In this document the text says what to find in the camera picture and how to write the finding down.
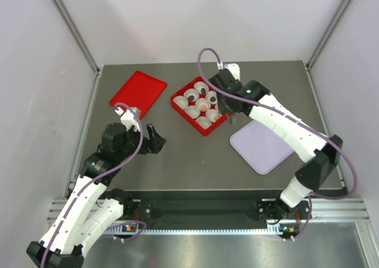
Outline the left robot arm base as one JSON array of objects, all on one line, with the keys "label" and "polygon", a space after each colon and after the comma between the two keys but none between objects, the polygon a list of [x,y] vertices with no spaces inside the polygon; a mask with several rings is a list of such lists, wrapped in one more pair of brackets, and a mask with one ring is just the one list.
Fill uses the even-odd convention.
[{"label": "left robot arm base", "polygon": [[105,202],[106,199],[113,198],[120,204],[123,204],[124,212],[121,220],[140,220],[149,221],[152,216],[152,202],[142,200],[135,194],[122,190],[106,190],[99,199]]}]

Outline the metal serving tongs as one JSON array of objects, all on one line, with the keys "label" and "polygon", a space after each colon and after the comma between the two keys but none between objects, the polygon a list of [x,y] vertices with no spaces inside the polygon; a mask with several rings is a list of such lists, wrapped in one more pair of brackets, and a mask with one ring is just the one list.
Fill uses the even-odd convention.
[{"label": "metal serving tongs", "polygon": [[236,123],[236,116],[235,116],[234,114],[231,114],[231,115],[229,115],[228,120],[229,120],[229,123],[230,123],[231,125],[233,125],[233,124]]}]

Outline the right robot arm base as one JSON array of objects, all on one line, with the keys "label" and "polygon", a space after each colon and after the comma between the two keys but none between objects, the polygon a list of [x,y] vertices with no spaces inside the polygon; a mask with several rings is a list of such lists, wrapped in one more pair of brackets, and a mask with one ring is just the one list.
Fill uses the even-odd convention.
[{"label": "right robot arm base", "polygon": [[306,220],[310,212],[307,201],[301,201],[294,208],[290,208],[281,200],[258,201],[258,216],[269,224],[278,224],[280,221],[295,221],[298,225],[300,221]]}]

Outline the red box lid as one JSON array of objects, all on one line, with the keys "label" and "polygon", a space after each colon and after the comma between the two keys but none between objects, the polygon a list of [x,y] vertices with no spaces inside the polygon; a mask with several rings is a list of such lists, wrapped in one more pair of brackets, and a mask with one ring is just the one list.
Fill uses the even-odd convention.
[{"label": "red box lid", "polygon": [[141,71],[136,71],[109,101],[111,106],[124,103],[136,107],[142,119],[166,89],[167,83]]}]

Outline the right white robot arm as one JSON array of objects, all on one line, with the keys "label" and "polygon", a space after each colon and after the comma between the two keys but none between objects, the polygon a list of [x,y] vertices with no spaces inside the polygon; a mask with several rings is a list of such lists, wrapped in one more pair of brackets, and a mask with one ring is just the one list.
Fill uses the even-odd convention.
[{"label": "right white robot arm", "polygon": [[334,171],[340,158],[336,148],[343,141],[337,135],[327,137],[307,130],[266,87],[255,80],[243,85],[239,75],[239,66],[229,64],[209,80],[217,91],[219,111],[243,113],[260,122],[285,141],[304,163],[276,204],[278,214],[290,218],[298,211],[300,201],[317,191]]}]

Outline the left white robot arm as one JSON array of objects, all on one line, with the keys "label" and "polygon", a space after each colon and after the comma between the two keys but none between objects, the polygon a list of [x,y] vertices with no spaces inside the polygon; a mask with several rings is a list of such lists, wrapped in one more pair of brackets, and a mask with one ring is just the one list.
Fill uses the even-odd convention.
[{"label": "left white robot arm", "polygon": [[95,242],[119,218],[134,213],[132,196],[124,190],[107,191],[112,179],[138,154],[158,154],[166,144],[154,126],[145,137],[135,126],[106,126],[101,143],[83,163],[76,185],[48,232],[27,247],[37,267],[82,267]]}]

